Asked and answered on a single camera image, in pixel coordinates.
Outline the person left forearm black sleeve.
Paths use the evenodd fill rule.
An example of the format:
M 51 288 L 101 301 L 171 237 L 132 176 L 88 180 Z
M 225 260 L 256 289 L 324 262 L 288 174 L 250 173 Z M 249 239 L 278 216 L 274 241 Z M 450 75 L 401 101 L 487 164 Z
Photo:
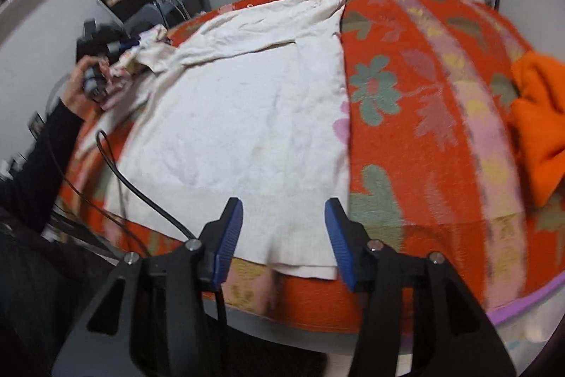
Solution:
M 83 119 L 59 101 L 22 169 L 1 181 L 1 218 L 8 224 L 43 233 L 82 125 Z

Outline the person left hand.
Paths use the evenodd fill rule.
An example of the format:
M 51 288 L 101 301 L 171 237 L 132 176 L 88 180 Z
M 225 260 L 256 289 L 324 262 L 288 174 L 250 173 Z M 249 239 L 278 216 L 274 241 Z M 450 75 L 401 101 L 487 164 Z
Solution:
M 96 103 L 84 92 L 85 73 L 99 67 L 106 80 L 111 80 L 109 61 L 105 57 L 90 57 L 85 55 L 71 71 L 69 80 L 60 97 L 62 103 L 81 119 L 87 119 L 89 113 L 95 108 Z

